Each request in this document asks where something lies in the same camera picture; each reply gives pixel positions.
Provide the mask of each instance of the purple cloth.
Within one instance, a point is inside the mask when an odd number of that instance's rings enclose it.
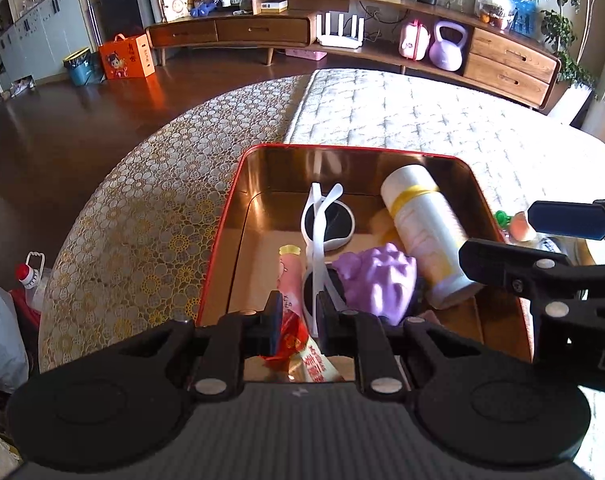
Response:
[[[345,287],[349,308],[385,316],[392,325],[407,315],[417,276],[415,258],[407,257],[394,244],[340,254],[331,266]]]

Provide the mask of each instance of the pink box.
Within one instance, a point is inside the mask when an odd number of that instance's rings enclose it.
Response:
[[[304,59],[313,59],[320,61],[327,55],[326,52],[318,52],[317,50],[301,50],[300,48],[285,48],[284,53],[287,56],[303,57]]]

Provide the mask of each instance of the power outlet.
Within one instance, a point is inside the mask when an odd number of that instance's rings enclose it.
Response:
[[[364,7],[369,16],[375,16],[376,12],[380,13],[380,7],[376,6],[366,6]]]

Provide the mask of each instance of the white router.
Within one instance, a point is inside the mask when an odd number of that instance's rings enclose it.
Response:
[[[331,14],[325,14],[325,33],[322,33],[322,14],[316,16],[316,39],[322,46],[341,46],[356,49],[362,46],[364,37],[364,18],[356,14],[351,17],[351,36],[343,36],[345,15],[338,14],[338,34],[331,34]]]

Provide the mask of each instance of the drawer handle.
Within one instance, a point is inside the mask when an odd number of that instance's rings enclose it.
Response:
[[[498,74],[498,78],[502,79],[503,81],[506,81],[508,83],[513,83],[514,85],[519,85],[520,82],[517,79],[512,79],[510,77],[507,77],[506,75],[503,74]]]
[[[513,54],[516,57],[519,57],[521,61],[527,61],[527,57],[523,56],[522,54],[520,54],[519,52],[516,52],[514,50],[506,50],[505,51],[507,54]]]

